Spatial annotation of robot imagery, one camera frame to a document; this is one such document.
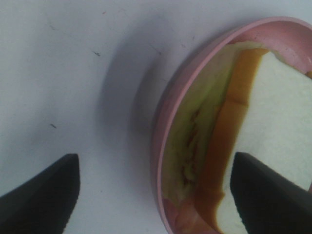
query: orange cheese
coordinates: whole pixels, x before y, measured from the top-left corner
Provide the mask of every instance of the orange cheese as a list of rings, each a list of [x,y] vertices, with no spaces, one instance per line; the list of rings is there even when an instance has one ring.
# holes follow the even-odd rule
[[[200,216],[218,231],[216,210],[224,193],[222,182],[236,136],[248,110],[249,95],[259,63],[267,49],[243,50],[235,64],[225,101],[209,140],[205,165],[198,180],[194,205]]]

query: white table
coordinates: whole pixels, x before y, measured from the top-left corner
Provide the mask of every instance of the white table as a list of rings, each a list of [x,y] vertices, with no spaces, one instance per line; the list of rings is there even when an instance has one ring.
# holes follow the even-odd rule
[[[80,197],[66,234],[165,234],[150,188],[151,121],[196,48],[312,1],[0,0],[0,195],[66,153]]]

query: white surface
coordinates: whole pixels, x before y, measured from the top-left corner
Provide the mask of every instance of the white surface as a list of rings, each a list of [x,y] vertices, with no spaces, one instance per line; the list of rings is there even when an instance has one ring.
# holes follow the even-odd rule
[[[167,82],[220,33],[268,16],[312,23],[311,8],[309,0],[0,0],[0,195],[78,153],[81,191],[66,234],[166,233],[149,142]]]

